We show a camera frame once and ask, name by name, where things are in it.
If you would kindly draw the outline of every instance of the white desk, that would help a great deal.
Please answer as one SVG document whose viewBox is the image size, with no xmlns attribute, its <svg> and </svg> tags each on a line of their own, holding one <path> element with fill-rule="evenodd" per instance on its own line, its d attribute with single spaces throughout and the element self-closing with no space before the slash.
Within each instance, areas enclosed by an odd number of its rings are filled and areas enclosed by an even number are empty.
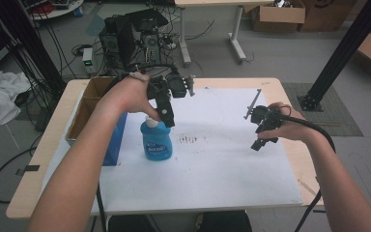
<svg viewBox="0 0 371 232">
<path fill-rule="evenodd" d="M 37 172 L 26 172 L 7 210 L 9 218 L 28 218 L 37 204 L 43 177 L 59 146 L 65 126 L 71 117 L 74 106 L 88 80 L 73 80 L 62 96 L 43 138 L 30 164 L 39 165 Z M 280 82 L 275 78 L 198 78 L 195 87 L 212 86 L 218 88 L 261 88 L 267 102 L 289 102 Z M 288 161 L 298 182 L 303 205 L 309 204 L 319 189 L 315 180 L 315 170 L 306 147 L 300 142 L 281 139 Z"/>
<path fill-rule="evenodd" d="M 204 7 L 204 6 L 220 6 L 220 5 L 238 5 L 236 11 L 236 20 L 232 33 L 228 33 L 230 43 L 236 50 L 239 56 L 240 64 L 246 60 L 246 56 L 243 53 L 243 49 L 240 43 L 237 41 L 238 31 L 240 29 L 240 21 L 243 15 L 243 5 L 248 4 L 261 4 L 270 3 L 272 1 L 267 0 L 175 0 L 176 6 L 181 9 L 181 33 L 180 33 L 180 49 L 183 54 L 183 60 L 185 67 L 191 64 L 191 58 L 189 56 L 188 48 L 186 47 L 186 7 Z"/>
</svg>

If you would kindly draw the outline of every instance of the black metal frame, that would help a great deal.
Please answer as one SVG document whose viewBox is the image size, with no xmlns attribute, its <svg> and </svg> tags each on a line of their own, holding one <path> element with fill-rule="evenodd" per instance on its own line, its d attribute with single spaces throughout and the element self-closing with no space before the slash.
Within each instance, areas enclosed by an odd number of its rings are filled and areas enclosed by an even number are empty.
<svg viewBox="0 0 371 232">
<path fill-rule="evenodd" d="M 300 98 L 302 110 L 313 111 L 317 108 L 333 81 L 342 72 L 370 32 L 371 0 L 368 0 L 311 89 L 303 98 Z"/>
</svg>

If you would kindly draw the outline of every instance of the blue spray bottle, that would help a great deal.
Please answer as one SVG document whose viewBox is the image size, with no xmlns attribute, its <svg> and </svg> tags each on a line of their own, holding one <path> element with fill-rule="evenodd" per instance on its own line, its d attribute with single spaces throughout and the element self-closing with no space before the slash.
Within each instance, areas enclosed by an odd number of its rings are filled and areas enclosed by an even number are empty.
<svg viewBox="0 0 371 232">
<path fill-rule="evenodd" d="M 146 121 L 140 127 L 143 133 L 143 147 L 149 160 L 167 160 L 173 154 L 173 145 L 169 133 L 171 129 L 164 123 L 146 116 Z"/>
</svg>

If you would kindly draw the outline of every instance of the floor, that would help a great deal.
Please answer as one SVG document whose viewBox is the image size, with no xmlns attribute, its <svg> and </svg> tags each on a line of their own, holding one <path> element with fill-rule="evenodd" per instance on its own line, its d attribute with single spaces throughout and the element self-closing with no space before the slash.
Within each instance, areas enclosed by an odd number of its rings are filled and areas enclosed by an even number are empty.
<svg viewBox="0 0 371 232">
<path fill-rule="evenodd" d="M 39 31 L 55 65 L 60 68 L 59 55 L 53 40 L 47 34 L 47 25 L 53 27 L 66 59 L 70 61 L 74 46 L 93 44 L 96 41 L 96 33 L 94 35 L 93 28 L 90 28 L 95 18 L 114 15 L 124 7 L 116 8 L 115 4 L 107 2 L 103 5 L 86 4 L 83 17 L 67 14 L 50 19 L 50 24 L 44 21 Z M 329 33 L 259 33 L 251 30 L 250 22 L 245 16 L 241 22 L 239 41 L 248 61 L 238 64 L 227 39 L 227 33 L 233 27 L 235 8 L 190 8 L 186 12 L 186 34 L 190 36 L 206 30 L 214 19 L 213 26 L 206 34 L 187 41 L 192 60 L 190 67 L 183 67 L 178 50 L 172 54 L 182 75 L 195 74 L 197 77 L 277 77 L 282 82 L 313 83 L 351 23 L 344 23 L 340 30 Z M 178 19 L 173 26 L 173 32 L 179 32 Z M 87 78 L 78 59 L 71 63 L 71 69 L 76 77 Z M 11 57 L 6 57 L 0 62 L 0 71 L 19 73 L 20 68 Z M 71 70 L 65 69 L 63 76 L 70 79 Z M 362 137 L 335 136 L 333 140 L 337 154 L 371 202 L 371 76 L 350 62 L 339 74 L 333 87 L 363 133 Z M 33 146 L 32 143 L 40 135 L 28 121 L 12 120 L 0 126 L 0 167 L 16 154 Z M 11 199 L 21 179 L 15 173 L 29 159 L 29 154 L 25 154 L 2 171 L 1 200 Z M 6 204 L 0 204 L 0 231 L 25 231 L 27 220 L 7 218 L 6 208 Z M 293 231 L 303 212 L 304 208 L 280 208 L 249 210 L 248 214 L 253 231 Z M 161 231 L 186 232 L 193 231 L 197 214 L 154 215 L 154 219 Z M 95 230 L 101 231 L 99 222 Z M 302 231 L 329 231 L 326 215 L 311 214 Z"/>
</svg>

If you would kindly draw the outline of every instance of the person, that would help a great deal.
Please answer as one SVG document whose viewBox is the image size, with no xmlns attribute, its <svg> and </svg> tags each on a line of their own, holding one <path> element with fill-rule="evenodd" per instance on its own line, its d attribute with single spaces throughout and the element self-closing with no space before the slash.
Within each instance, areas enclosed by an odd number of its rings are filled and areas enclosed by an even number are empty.
<svg viewBox="0 0 371 232">
<path fill-rule="evenodd" d="M 144 79 L 150 77 L 138 73 Z M 124 78 L 97 104 L 75 143 L 56 168 L 30 218 L 28 231 L 84 231 L 96 195 L 101 164 L 114 125 L 124 112 L 144 112 L 159 120 L 147 100 L 148 81 Z M 283 103 L 284 114 L 303 117 Z M 311 154 L 324 197 L 332 231 L 371 231 L 371 206 L 318 132 L 300 124 L 283 122 L 276 130 L 258 134 L 259 138 L 285 137 L 300 140 Z"/>
</svg>

